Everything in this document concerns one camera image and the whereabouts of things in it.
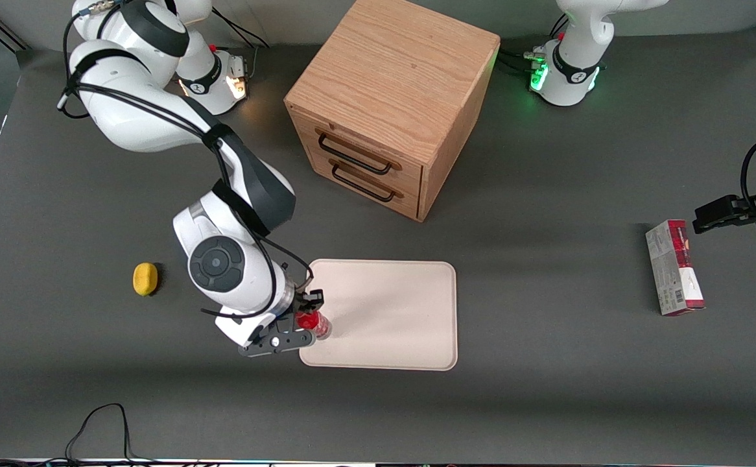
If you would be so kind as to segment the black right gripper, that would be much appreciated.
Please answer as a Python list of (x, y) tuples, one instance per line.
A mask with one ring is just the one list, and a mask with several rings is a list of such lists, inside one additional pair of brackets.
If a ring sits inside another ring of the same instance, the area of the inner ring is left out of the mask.
[(293, 331), (312, 331), (312, 313), (324, 305), (324, 291), (295, 291), (277, 304), (277, 316), (266, 328), (266, 336)]

